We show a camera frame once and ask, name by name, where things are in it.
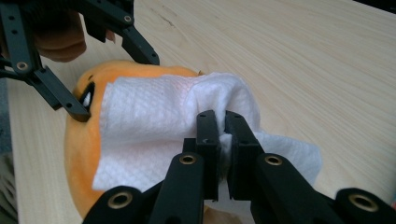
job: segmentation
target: black eye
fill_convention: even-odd
[[[90,112],[90,107],[93,99],[95,84],[91,82],[79,98],[79,102]]]

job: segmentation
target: wooden table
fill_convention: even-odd
[[[349,0],[137,0],[134,9],[162,65],[239,74],[264,130],[318,145],[316,190],[334,197],[358,187],[390,203],[396,15]],[[44,61],[70,90],[95,64],[130,59],[120,39],[87,41],[71,63]],[[64,110],[22,82],[10,80],[8,91],[20,223],[79,223],[64,175]],[[226,223],[217,217],[227,218],[211,213],[206,222]]]

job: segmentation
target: white paper towel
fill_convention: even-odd
[[[295,139],[265,133],[249,87],[238,76],[212,73],[200,77],[165,75],[120,77],[106,86],[100,118],[101,158],[94,189],[119,185],[145,191],[166,175],[183,140],[196,136],[196,116],[214,110],[229,165],[231,136],[224,133],[225,111],[245,117],[265,152],[288,158],[311,184],[321,166],[318,149]]]

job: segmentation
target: white tissue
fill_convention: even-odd
[[[107,84],[100,118],[101,158],[94,189],[119,185],[145,191],[166,175],[183,140],[196,136],[197,114],[214,110],[227,167],[231,139],[224,133],[226,110],[245,117],[265,152],[288,158],[311,184],[321,166],[318,149],[288,137],[265,133],[246,83],[238,76],[212,73],[200,77],[119,77]]]

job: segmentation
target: black metal bracket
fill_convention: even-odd
[[[362,189],[342,189],[335,200],[316,192],[284,157],[265,153],[245,119],[227,111],[233,136],[230,198],[251,201],[256,223],[394,223],[396,212]],[[85,224],[203,223],[204,199],[216,201],[221,148],[213,111],[197,116],[197,137],[184,139],[163,182],[146,192],[122,186],[107,191]]]
[[[63,107],[73,119],[91,116],[48,67],[43,67],[32,31],[62,26],[62,15],[74,9],[84,16],[87,33],[105,42],[106,30],[122,36],[122,47],[138,63],[159,64],[157,53],[134,28],[134,2],[129,0],[33,0],[18,4],[0,1],[0,19],[9,59],[0,58],[0,78],[25,81],[53,108]]]

